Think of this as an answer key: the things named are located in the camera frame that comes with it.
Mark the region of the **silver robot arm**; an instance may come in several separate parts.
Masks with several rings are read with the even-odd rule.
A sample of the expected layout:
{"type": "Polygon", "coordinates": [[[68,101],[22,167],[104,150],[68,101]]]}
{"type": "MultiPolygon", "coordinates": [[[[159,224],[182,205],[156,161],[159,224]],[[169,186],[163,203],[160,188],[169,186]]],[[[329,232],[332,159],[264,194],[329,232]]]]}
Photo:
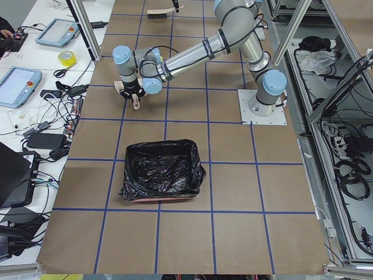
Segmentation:
{"type": "Polygon", "coordinates": [[[220,55],[239,50],[258,87],[249,101],[249,109],[257,116],[270,116],[287,79],[274,69],[270,54],[263,50],[255,33],[260,5],[260,1],[215,1],[214,14],[221,24],[215,34],[165,60],[161,59],[158,47],[115,47],[112,56],[120,75],[114,83],[116,91],[139,109],[141,98],[158,94],[164,83],[220,55]]]}

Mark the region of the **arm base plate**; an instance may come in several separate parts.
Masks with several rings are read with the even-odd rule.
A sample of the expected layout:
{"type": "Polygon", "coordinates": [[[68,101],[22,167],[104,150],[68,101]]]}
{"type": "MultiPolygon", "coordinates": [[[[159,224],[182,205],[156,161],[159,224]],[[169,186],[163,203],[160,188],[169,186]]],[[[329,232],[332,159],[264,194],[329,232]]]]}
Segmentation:
{"type": "Polygon", "coordinates": [[[263,105],[256,99],[257,90],[238,90],[241,123],[244,125],[287,125],[280,97],[273,105],[263,105]]]}

